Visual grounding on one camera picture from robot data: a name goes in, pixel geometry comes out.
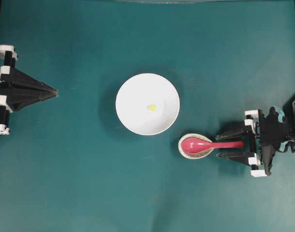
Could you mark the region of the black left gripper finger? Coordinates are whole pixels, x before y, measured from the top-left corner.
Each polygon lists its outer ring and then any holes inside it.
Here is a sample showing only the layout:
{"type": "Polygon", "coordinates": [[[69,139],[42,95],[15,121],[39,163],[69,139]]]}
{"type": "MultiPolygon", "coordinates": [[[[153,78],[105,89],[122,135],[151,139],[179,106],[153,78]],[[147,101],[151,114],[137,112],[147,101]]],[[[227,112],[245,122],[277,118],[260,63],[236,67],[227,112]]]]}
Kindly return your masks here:
{"type": "Polygon", "coordinates": [[[44,82],[40,82],[11,66],[1,66],[0,81],[7,82],[16,87],[47,91],[56,95],[58,94],[58,91],[51,86],[45,84],[44,82]]]}
{"type": "Polygon", "coordinates": [[[0,87],[0,106],[5,106],[10,112],[19,111],[31,104],[57,96],[58,94],[47,91],[16,87],[11,84],[2,85],[0,87]]]}

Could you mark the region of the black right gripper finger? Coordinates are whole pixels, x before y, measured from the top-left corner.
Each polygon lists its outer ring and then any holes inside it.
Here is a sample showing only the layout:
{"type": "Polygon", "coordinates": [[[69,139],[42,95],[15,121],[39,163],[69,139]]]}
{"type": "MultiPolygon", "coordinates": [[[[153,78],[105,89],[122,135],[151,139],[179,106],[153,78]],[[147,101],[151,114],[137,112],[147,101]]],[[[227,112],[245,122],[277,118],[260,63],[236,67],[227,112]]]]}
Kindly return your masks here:
{"type": "Polygon", "coordinates": [[[220,152],[217,154],[218,158],[229,159],[231,161],[239,162],[248,166],[258,165],[257,154],[254,152],[236,151],[236,152],[220,152]]]}
{"type": "Polygon", "coordinates": [[[249,132],[253,132],[252,127],[250,125],[248,125],[248,126],[244,125],[244,126],[223,132],[222,134],[217,135],[215,139],[216,139],[216,141],[224,141],[224,140],[240,138],[240,137],[248,134],[249,132]]]}

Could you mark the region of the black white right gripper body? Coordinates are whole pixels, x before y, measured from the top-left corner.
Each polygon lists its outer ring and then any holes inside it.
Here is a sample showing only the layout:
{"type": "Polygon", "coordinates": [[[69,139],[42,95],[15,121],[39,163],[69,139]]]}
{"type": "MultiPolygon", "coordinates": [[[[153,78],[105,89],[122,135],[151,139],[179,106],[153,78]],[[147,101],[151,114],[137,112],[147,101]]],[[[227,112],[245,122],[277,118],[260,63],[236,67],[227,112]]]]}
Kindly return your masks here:
{"type": "Polygon", "coordinates": [[[267,177],[271,175],[272,160],[276,152],[285,152],[287,144],[292,141],[290,128],[285,113],[272,106],[269,114],[261,110],[244,112],[245,126],[250,126],[255,139],[259,141],[260,154],[248,158],[251,165],[251,176],[267,177]]]}

